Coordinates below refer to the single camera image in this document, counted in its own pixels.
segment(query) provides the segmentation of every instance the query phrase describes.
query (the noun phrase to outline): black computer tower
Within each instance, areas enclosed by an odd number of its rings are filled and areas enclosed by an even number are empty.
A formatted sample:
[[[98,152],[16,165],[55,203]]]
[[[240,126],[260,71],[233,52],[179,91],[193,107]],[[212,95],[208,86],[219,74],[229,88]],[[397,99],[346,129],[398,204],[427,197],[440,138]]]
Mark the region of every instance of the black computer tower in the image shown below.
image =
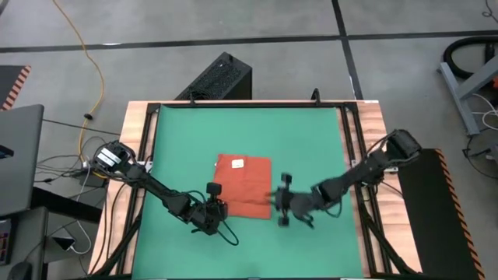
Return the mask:
[[[223,52],[175,100],[251,100],[252,67]]]

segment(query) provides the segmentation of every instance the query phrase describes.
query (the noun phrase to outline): green table surface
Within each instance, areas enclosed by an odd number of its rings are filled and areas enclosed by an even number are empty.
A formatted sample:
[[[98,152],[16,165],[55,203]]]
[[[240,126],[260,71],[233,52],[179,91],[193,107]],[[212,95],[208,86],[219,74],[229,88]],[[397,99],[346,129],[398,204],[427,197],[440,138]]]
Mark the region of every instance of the green table surface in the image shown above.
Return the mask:
[[[220,153],[264,156],[272,161],[272,190],[282,172],[293,175],[293,191],[345,171],[334,108],[161,107],[153,176],[169,188],[205,193]],[[337,212],[335,206],[331,212]],[[191,233],[146,195],[133,279],[362,277],[351,197],[333,219],[314,212],[315,229],[292,216],[289,228],[272,218],[229,217],[240,240],[233,247],[219,235]],[[220,226],[228,238],[233,238]]]

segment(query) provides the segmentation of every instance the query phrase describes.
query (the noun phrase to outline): black stand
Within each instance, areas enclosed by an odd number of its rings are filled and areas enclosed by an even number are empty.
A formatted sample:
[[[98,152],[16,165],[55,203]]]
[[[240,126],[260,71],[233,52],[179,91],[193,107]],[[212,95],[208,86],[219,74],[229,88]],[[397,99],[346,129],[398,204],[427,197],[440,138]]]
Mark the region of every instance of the black stand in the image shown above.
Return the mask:
[[[64,198],[60,195],[33,187],[31,194],[31,208],[44,206],[49,212],[58,213],[72,217],[77,220],[99,223],[101,210],[81,202]]]

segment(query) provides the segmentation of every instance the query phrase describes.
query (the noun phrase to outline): orange striped tape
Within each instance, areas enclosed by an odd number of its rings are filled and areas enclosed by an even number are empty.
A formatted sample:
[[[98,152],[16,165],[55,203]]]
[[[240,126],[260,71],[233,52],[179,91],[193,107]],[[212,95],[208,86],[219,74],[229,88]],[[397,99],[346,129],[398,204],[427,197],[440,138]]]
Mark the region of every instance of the orange striped tape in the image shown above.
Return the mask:
[[[468,231],[467,223],[465,222],[464,218],[464,213],[461,210],[460,201],[458,200],[457,192],[454,189],[453,181],[451,180],[450,176],[450,171],[448,170],[448,167],[446,165],[446,160],[444,159],[444,155],[440,149],[434,149],[434,151],[439,156],[441,168],[443,168],[444,177],[446,179],[447,186],[451,192],[451,198],[453,199],[454,208],[457,211],[458,219],[460,220],[461,229],[463,230],[464,236],[467,239],[468,250],[470,251],[470,255],[472,256],[472,260],[474,261],[474,266],[475,269],[477,270],[477,275],[479,277],[479,280],[485,280],[486,278],[484,276],[484,271],[482,269],[481,262],[479,261],[477,251],[475,250],[474,243],[472,242],[472,237],[470,235],[470,232]]]
[[[16,102],[17,97],[19,96],[19,93],[21,92],[21,88],[24,85],[24,82],[28,78],[28,75],[31,72],[31,66],[25,66],[19,75],[17,76],[16,81],[14,82],[14,85],[12,86],[12,89],[7,96],[7,100],[2,104],[0,107],[0,110],[10,110],[14,106],[14,102]]]

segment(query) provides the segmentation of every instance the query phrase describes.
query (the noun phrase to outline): red towel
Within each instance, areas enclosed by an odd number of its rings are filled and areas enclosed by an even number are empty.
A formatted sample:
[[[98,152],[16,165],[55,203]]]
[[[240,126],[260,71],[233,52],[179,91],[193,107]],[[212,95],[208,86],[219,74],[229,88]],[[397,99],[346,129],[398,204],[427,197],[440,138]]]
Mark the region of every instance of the red towel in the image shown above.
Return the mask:
[[[268,193],[272,163],[268,158],[218,155],[214,181],[222,185],[219,199],[228,204],[228,215],[270,219]]]

